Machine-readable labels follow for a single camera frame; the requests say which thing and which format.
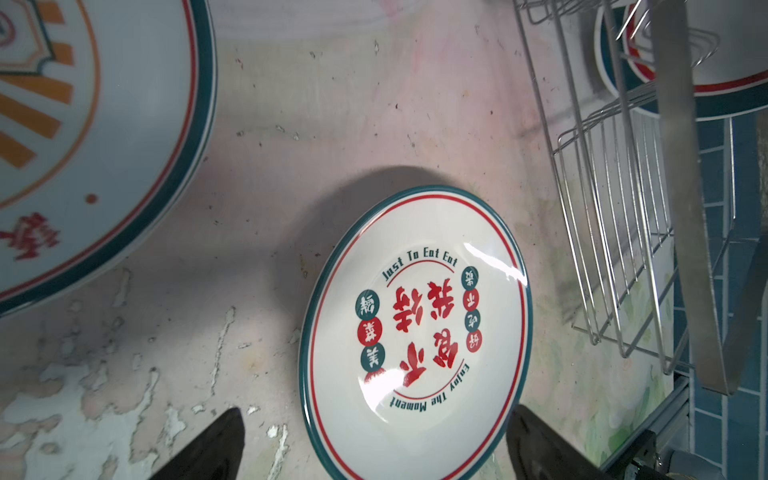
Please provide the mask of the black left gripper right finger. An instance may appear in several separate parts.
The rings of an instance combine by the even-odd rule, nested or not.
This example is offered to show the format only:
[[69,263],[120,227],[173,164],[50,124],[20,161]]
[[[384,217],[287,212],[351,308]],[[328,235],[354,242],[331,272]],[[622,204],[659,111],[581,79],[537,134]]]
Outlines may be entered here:
[[517,479],[610,479],[522,404],[512,409],[505,438]]

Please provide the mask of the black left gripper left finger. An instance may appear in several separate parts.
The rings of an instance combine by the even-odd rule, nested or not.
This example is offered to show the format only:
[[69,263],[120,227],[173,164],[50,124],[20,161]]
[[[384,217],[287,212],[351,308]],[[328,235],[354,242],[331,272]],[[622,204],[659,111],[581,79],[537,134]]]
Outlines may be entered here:
[[226,410],[151,480],[236,479],[245,446],[241,410]]

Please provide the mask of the rearmost plate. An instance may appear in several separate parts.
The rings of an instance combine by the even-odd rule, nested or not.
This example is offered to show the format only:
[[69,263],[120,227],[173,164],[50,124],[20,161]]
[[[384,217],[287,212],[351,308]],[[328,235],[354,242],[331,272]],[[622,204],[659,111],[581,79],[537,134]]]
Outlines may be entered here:
[[157,227],[201,165],[217,58],[205,1],[1,5],[1,313],[65,294]]

